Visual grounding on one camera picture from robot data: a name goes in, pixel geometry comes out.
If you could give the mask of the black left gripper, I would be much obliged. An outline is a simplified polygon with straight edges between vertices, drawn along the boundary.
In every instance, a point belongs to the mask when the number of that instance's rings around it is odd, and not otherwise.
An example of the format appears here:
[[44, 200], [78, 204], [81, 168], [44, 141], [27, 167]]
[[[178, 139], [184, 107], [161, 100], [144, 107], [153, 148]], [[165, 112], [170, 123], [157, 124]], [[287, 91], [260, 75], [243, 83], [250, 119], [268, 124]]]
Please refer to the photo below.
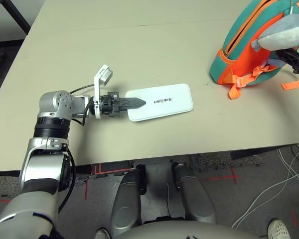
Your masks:
[[119, 92], [108, 92], [102, 95], [100, 100], [100, 113], [109, 117], [118, 117], [121, 112], [137, 109], [146, 104], [139, 98], [120, 98]]

